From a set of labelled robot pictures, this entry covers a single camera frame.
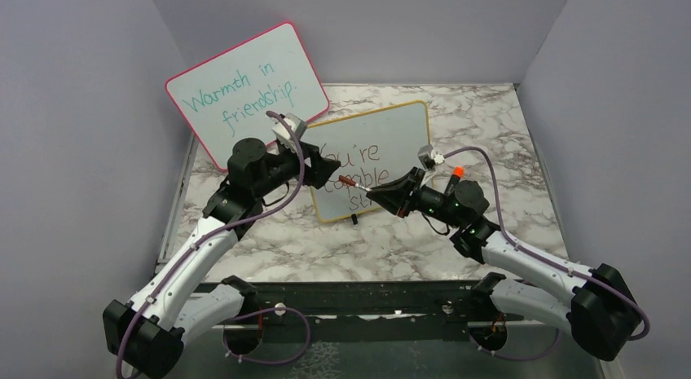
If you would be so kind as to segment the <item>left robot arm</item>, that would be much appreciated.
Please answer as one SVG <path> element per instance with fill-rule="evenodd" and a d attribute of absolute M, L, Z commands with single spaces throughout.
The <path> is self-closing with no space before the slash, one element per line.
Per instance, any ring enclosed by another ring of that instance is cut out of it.
<path fill-rule="evenodd" d="M 268 216 L 264 196 L 292 179 L 321 188 L 340 164 L 321 156 L 312 144 L 279 144 L 273 154 L 260 139 L 248 138 L 233 147 L 227 167 L 184 247 L 128 302 L 114 300 L 104 310 L 107 347 L 117 357 L 118 378 L 126 365 L 133 378 L 165 377 L 185 346 L 213 326 L 231 318 L 240 323 L 252 319 L 256 301 L 244 281 L 219 284 L 195 300 L 190 296 L 249 228 Z"/>

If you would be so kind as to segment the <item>yellow framed whiteboard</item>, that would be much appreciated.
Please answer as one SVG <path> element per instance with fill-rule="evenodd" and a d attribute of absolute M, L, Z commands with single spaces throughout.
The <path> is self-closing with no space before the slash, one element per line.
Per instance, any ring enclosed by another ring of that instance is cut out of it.
<path fill-rule="evenodd" d="M 341 164 L 322 188 L 310 190 L 316 218 L 323 223 L 350 218 L 381 207 L 339 177 L 375 187 L 418 166 L 419 148 L 430 144 L 428 107 L 415 100 L 322 122 L 310 126 L 303 139 Z"/>

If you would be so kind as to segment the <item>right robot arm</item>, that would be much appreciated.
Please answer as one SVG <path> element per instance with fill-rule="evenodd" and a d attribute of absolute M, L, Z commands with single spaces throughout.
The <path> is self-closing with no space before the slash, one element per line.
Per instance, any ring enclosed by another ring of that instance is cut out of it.
<path fill-rule="evenodd" d="M 522 315 L 560 329 L 590 355 L 614 360 L 632 340 L 644 316 L 622 274 L 563 260 L 521 242 L 484 213 L 489 202 L 475 181 L 451 176 L 444 191 L 423 183 L 425 173 L 412 168 L 403 177 L 366 190 L 369 200 L 405 218 L 411 212 L 455 228 L 455 250 L 466 258 L 521 277 L 484 279 L 470 298 L 471 311 L 488 320 L 497 313 Z"/>

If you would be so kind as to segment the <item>brown marker cap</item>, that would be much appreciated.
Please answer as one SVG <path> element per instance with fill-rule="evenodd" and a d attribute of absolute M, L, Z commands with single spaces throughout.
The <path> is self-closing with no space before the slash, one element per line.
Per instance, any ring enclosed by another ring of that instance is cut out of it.
<path fill-rule="evenodd" d="M 340 182 L 344 183 L 345 185 L 348 185 L 348 186 L 351 186 L 351 187 L 355 187 L 355 186 L 357 185 L 357 183 L 356 183 L 352 178 L 348 178 L 348 177 L 346 177 L 346 176 L 344 176 L 344 175 L 340 175 L 340 176 L 338 177 L 338 180 L 339 180 Z"/>

